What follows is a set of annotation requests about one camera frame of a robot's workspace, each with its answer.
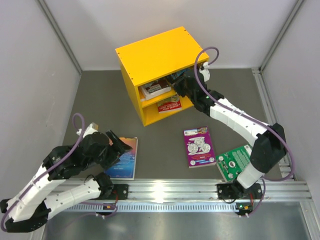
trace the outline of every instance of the white panel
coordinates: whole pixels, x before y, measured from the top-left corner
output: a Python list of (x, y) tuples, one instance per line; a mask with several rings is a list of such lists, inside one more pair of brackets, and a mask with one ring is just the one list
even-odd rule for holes
[(240, 134), (251, 146), (255, 144), (255, 141), (258, 138), (257, 134), (263, 134), (267, 130), (265, 127), (244, 118), (243, 116), (250, 118), (252, 117), (246, 114), (245, 111), (233, 106), (226, 98), (219, 99), (218, 102), (233, 110), (227, 110), (226, 108), (215, 104), (214, 106), (210, 107), (210, 117), (219, 120), (233, 131)]
[(46, 208), (51, 209), (51, 212), (48, 214), (48, 220), (73, 205), (98, 198), (101, 194), (99, 187), (97, 181), (92, 178), (70, 190), (60, 192), (59, 194), (50, 194), (44, 201)]
[[(14, 197), (62, 143), (79, 74), (36, 1), (0, 7), (0, 199)], [(27, 239), (5, 234), (0, 239)]]
[(320, 212), (320, 1), (305, 1), (264, 71), (279, 123)]
[(179, 26), (220, 49), (214, 68), (259, 67), (295, 0), (46, 2), (82, 69), (110, 70), (119, 68), (115, 48)]

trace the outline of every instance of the yellow wooden cabinet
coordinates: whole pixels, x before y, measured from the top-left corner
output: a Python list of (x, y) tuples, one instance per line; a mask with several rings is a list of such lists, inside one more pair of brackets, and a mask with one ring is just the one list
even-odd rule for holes
[[(172, 89), (150, 100), (141, 101), (144, 96), (139, 86), (193, 67), (201, 50), (183, 26), (115, 49), (125, 87), (144, 126), (192, 107), (193, 104), (187, 97), (180, 97), (182, 110), (158, 113), (157, 102), (176, 92)], [(199, 63), (208, 59), (209, 56), (203, 53)]]

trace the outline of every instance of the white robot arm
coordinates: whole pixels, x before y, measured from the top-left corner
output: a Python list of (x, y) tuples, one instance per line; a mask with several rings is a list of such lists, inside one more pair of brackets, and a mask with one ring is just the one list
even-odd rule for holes
[(71, 150), (71, 146), (54, 148), (30, 182), (15, 197), (0, 202), (1, 212), (4, 213), (1, 221), (2, 230), (9, 233), (32, 232), (73, 205), (90, 199), (106, 199), (111, 194), (114, 185), (109, 176), (103, 172), (82, 185), (59, 194), (51, 194), (58, 185), (92, 165), (100, 164), (104, 169), (108, 169), (119, 161), (123, 153), (131, 149), (112, 131), (109, 130), (104, 134), (97, 129), (96, 124), (90, 124), (75, 151), (59, 166), (48, 172)]
[(166, 79), (181, 97), (188, 97), (198, 111), (224, 123), (253, 147), (250, 164), (229, 186), (232, 194), (227, 194), (233, 199), (241, 198), (248, 195), (255, 182), (287, 154), (283, 144), (286, 144), (285, 132), (278, 123), (270, 126), (260, 122), (239, 110), (222, 94), (208, 89), (206, 84), (210, 76), (208, 63), (198, 66), (200, 54), (196, 58), (193, 70), (188, 68), (180, 76), (169, 75)]

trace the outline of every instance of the purple magazine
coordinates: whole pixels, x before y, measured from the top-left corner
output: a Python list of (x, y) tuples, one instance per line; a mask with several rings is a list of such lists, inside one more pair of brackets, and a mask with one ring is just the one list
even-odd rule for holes
[(216, 165), (214, 149), (207, 126), (184, 130), (189, 168)]

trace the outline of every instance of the gray floor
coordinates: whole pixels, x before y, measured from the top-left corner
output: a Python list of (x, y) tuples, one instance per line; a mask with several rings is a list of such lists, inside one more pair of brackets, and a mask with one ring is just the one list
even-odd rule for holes
[(117, 213), (102, 220), (62, 212), (46, 225), (43, 240), (310, 240), (299, 203), (264, 203), (249, 218), (235, 213)]
[[(251, 69), (212, 69), (210, 89), (222, 93), (249, 115), (266, 121), (261, 99)], [(136, 179), (222, 179), (217, 166), (188, 168), (183, 130), (208, 126), (215, 153), (222, 154), (246, 144), (226, 125), (189, 108), (144, 127), (136, 113), (120, 71), (84, 71), (77, 90), (71, 116), (83, 114), (86, 124), (95, 122), (100, 131), (111, 129), (119, 137), (137, 137)], [(76, 131), (71, 121), (64, 144), (74, 144)], [(80, 177), (98, 174), (94, 167)], [(268, 174), (280, 178), (279, 167)]]

